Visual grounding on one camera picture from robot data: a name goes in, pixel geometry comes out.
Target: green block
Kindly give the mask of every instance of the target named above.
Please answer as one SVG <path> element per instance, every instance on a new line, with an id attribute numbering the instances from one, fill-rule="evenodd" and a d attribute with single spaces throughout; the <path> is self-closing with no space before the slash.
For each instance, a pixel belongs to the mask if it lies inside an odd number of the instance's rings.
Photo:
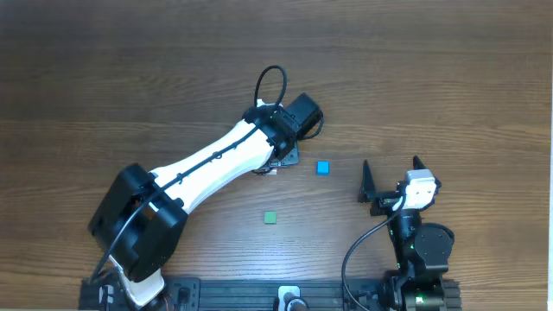
<path id="1" fill-rule="evenodd" d="M 265 212 L 264 223 L 266 225 L 275 225 L 277 223 L 277 212 Z"/>

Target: blue cube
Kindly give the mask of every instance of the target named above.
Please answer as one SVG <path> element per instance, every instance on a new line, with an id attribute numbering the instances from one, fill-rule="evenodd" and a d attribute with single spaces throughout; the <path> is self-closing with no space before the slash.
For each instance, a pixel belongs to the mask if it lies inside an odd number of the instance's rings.
<path id="1" fill-rule="evenodd" d="M 330 173 L 330 163 L 328 161 L 318 161 L 317 174 L 319 176 L 328 176 L 328 173 Z"/>

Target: brown table surface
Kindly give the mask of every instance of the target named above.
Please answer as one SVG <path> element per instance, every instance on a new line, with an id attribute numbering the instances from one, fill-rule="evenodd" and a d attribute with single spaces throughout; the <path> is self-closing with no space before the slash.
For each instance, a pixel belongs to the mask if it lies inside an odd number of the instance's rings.
<path id="1" fill-rule="evenodd" d="M 86 225 L 118 171 L 223 136 L 280 64 L 284 102 L 310 94 L 321 135 L 300 143 L 299 166 L 204 202 L 164 273 L 337 280 L 382 220 L 356 202 L 363 159 L 387 190 L 420 155 L 443 182 L 423 216 L 456 234 L 447 277 L 464 308 L 543 310 L 550 47 L 545 0 L 2 2 L 0 307 L 76 308 L 101 255 Z M 319 160 L 330 176 L 315 176 Z M 382 231 L 348 273 L 395 265 Z"/>

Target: small cube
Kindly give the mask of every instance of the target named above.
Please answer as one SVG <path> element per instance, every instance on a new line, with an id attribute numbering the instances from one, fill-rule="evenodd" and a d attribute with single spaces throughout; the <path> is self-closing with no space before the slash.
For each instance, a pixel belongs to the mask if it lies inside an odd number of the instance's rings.
<path id="1" fill-rule="evenodd" d="M 317 162 L 317 174 L 319 176 L 328 176 L 330 173 L 330 163 L 328 161 Z"/>
<path id="2" fill-rule="evenodd" d="M 277 223 L 277 212 L 265 212 L 264 222 L 266 225 L 275 225 Z"/>

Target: wood grain surface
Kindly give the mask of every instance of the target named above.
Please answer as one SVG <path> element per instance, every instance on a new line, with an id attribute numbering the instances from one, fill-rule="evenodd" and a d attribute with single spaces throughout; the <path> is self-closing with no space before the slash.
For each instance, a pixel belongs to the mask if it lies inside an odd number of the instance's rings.
<path id="1" fill-rule="evenodd" d="M 244 175 L 190 217 L 170 275 L 338 279 L 382 219 L 356 202 L 420 155 L 425 221 L 457 237 L 466 310 L 545 310 L 551 120 L 546 0 L 98 0 L 0 3 L 0 307 L 76 308 L 101 251 L 86 225 L 124 166 L 223 136 L 279 64 L 325 113 L 299 166 Z M 263 97 L 277 95 L 270 74 Z M 330 176 L 315 162 L 330 161 Z M 277 225 L 264 225 L 264 211 Z M 386 232 L 348 274 L 380 277 Z"/>

